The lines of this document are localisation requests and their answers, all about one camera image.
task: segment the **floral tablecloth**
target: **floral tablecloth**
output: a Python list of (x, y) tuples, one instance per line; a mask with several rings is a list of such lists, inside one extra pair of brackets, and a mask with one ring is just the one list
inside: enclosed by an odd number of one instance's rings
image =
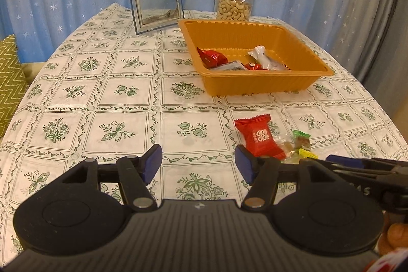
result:
[[(186, 18), (215, 18), (185, 11)], [(407, 143), (378, 103), (328, 53), (284, 25), (335, 75), (305, 91), (211, 97), (194, 71), (177, 26), (135, 35), (130, 10), (112, 4), (54, 52), (22, 100), (0, 146), (0, 250), (3, 263), (22, 248), (13, 229), (18, 205), (85, 157), (113, 163), (163, 148), (149, 190), (160, 201), (236, 199), (248, 185), (233, 151), (243, 138), (234, 119), (270, 114), (274, 136), (310, 133), (313, 152), (407, 160)], [(117, 185), (101, 189), (120, 200)], [(281, 184), (277, 199), (291, 193)]]

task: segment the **table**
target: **table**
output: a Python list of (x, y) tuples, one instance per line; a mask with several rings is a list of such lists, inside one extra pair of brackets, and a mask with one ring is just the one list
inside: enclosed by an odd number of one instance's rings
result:
[[(177, 26), (136, 36), (131, 11), (112, 4), (76, 29), (30, 86), (0, 147), (2, 262), (22, 250), (12, 224), (18, 205), (86, 157), (113, 163), (158, 143), (163, 163), (148, 189), (159, 204), (163, 198), (240, 203), (248, 185), (233, 159), (243, 142), (235, 119), (268, 113), (274, 137), (308, 132), (320, 158), (408, 159), (390, 118), (328, 53), (280, 20), (252, 20), (284, 25), (335, 75), (305, 91), (210, 97)], [(277, 200), (294, 187), (281, 184)], [(101, 190), (121, 200), (117, 185)]]

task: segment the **orange plastic basket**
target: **orange plastic basket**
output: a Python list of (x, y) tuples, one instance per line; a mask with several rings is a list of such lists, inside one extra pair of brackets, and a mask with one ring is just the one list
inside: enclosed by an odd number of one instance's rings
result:
[[(303, 90), (333, 71), (286, 28), (240, 21), (192, 20), (178, 22), (197, 72), (211, 96)], [(223, 53), (228, 61), (254, 62), (248, 55), (257, 45), (265, 54), (287, 65), (285, 71), (211, 71), (204, 67), (197, 47)]]

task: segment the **zigzag pattern pillow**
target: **zigzag pattern pillow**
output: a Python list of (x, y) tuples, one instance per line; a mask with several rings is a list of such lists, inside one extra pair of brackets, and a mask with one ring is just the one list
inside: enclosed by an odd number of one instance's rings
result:
[(17, 58), (15, 35), (0, 41), (0, 137), (3, 136), (27, 90)]

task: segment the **orange tray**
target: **orange tray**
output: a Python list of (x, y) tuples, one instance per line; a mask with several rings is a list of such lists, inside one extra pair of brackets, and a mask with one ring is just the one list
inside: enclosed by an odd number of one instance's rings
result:
[[(273, 93), (303, 90), (321, 76), (333, 71), (314, 52), (286, 28), (278, 25), (240, 21), (179, 20), (193, 59), (211, 96)], [(223, 53), (228, 61), (254, 62), (248, 55), (258, 45), (265, 54), (291, 70), (285, 71), (211, 71), (204, 67), (197, 47)]]

